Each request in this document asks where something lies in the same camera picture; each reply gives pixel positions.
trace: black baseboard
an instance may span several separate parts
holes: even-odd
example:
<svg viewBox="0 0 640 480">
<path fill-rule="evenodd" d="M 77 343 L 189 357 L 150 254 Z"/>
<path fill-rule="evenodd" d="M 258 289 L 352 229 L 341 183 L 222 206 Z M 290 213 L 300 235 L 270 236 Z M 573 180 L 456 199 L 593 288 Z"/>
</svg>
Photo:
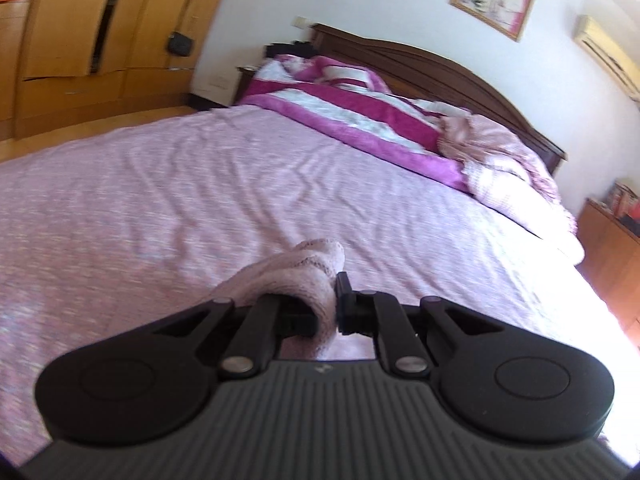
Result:
<svg viewBox="0 0 640 480">
<path fill-rule="evenodd" d="M 227 108 L 225 105 L 221 105 L 220 103 L 214 101 L 209 101 L 208 99 L 200 97 L 196 94 L 189 94 L 189 97 L 187 98 L 187 106 L 199 112 L 211 110 L 212 108 Z"/>
</svg>

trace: gray ribbed surface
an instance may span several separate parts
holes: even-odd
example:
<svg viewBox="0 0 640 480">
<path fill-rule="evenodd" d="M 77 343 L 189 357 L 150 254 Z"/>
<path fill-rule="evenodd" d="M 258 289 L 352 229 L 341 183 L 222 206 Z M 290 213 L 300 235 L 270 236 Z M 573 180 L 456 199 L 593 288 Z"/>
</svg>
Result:
<svg viewBox="0 0 640 480">
<path fill-rule="evenodd" d="M 127 449 L 56 442 L 22 468 L 34 480 L 606 480 L 627 469 L 596 442 L 546 452 L 457 427 L 422 383 L 376 362 L 273 362 L 222 386 L 190 425 Z"/>
</svg>

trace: nightstand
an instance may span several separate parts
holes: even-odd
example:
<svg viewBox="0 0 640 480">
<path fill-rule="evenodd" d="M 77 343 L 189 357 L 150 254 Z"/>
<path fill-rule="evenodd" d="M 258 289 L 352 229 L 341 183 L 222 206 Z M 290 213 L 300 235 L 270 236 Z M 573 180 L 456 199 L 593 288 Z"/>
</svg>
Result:
<svg viewBox="0 0 640 480">
<path fill-rule="evenodd" d="M 242 99 L 242 96 L 246 92 L 246 89 L 249 88 L 251 79 L 254 78 L 254 75 L 257 71 L 258 69 L 255 66 L 239 66 L 238 67 L 238 72 L 240 73 L 240 81 L 238 82 L 238 87 L 236 88 L 236 94 L 234 95 L 234 100 L 231 103 L 232 105 L 238 104 L 238 101 Z"/>
<path fill-rule="evenodd" d="M 640 346 L 640 238 L 595 200 L 584 205 L 577 236 L 585 252 L 578 270 Z"/>
</svg>

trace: headboard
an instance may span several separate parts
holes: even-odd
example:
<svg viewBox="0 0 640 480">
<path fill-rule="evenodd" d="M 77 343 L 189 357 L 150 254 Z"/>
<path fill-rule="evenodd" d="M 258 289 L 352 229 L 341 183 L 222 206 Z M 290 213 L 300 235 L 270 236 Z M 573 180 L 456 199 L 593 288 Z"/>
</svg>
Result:
<svg viewBox="0 0 640 480">
<path fill-rule="evenodd" d="M 468 108 L 503 124 L 540 156 L 551 174 L 566 160 L 566 153 L 533 129 L 506 97 L 458 63 L 413 46 L 368 40 L 326 25 L 313 29 L 312 41 L 320 54 L 372 68 L 393 93 Z"/>
</svg>

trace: bed sheet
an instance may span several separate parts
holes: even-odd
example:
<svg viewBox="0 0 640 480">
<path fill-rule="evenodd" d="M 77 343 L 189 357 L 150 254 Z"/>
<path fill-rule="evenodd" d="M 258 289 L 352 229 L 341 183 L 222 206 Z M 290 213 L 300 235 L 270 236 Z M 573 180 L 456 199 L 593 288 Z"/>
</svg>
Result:
<svg viewBox="0 0 640 480">
<path fill-rule="evenodd" d="M 606 436 L 638 460 L 640 355 L 558 250 L 466 194 L 252 106 L 70 142 L 0 182 L 0 449 L 16 463 L 47 443 L 47 362 L 318 237 L 343 243 L 356 288 L 442 296 L 596 356 L 616 383 Z M 339 337 L 328 357 L 371 353 Z"/>
</svg>

